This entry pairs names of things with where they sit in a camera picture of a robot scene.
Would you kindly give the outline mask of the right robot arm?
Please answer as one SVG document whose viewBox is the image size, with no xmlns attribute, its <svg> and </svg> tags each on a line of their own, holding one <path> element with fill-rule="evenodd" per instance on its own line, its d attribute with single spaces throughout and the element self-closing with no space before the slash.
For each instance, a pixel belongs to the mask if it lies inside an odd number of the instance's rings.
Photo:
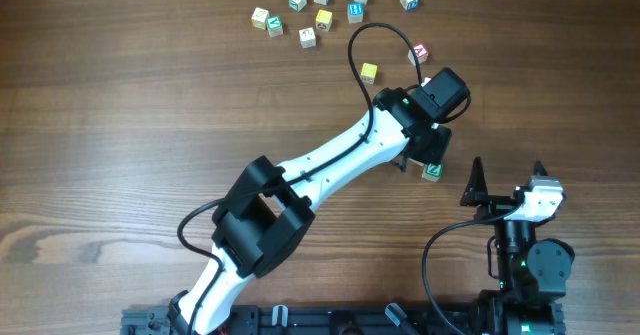
<svg viewBox="0 0 640 335">
<path fill-rule="evenodd" d="M 555 218 L 565 200 L 560 181 L 534 164 L 529 181 L 510 196 L 491 195 L 482 161 L 475 158 L 460 200 L 474 207 L 474 219 L 494 227 L 487 251 L 497 256 L 497 291 L 483 290 L 468 329 L 473 334 L 563 335 L 562 305 L 575 259 L 567 243 L 536 238 L 536 229 Z"/>
</svg>

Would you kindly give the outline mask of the green Z block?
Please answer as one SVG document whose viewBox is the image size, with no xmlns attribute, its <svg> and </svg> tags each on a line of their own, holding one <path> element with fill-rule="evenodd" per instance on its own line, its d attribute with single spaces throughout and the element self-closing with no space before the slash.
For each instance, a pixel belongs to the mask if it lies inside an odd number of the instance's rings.
<svg viewBox="0 0 640 335">
<path fill-rule="evenodd" d="M 442 177 L 443 169 L 443 164 L 426 164 L 422 172 L 422 178 L 432 182 L 437 182 Z"/>
</svg>

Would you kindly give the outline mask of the red A block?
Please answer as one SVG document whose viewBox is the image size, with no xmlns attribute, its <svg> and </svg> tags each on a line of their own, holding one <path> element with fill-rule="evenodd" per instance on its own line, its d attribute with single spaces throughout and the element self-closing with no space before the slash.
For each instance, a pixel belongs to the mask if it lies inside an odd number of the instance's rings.
<svg viewBox="0 0 640 335">
<path fill-rule="evenodd" d="M 417 63 L 425 63 L 429 54 L 430 52 L 424 43 L 417 43 L 413 46 L 413 49 L 408 52 L 408 59 L 410 63 L 415 66 Z"/>
</svg>

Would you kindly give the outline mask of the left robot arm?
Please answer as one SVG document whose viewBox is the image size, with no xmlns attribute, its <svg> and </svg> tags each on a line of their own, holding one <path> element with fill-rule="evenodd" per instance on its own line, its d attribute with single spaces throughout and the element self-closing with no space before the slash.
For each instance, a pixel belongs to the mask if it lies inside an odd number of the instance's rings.
<svg viewBox="0 0 640 335">
<path fill-rule="evenodd" d="M 368 98 L 365 115 L 318 149 L 274 165 L 261 156 L 226 196 L 201 206 L 215 230 L 209 262 L 191 291 L 169 308 L 180 334 L 209 334 L 229 317 L 246 284 L 262 278 L 297 248 L 316 209 L 369 169 L 396 157 L 440 163 L 451 132 L 446 123 L 471 103 L 465 82 L 444 68 L 407 89 Z"/>
</svg>

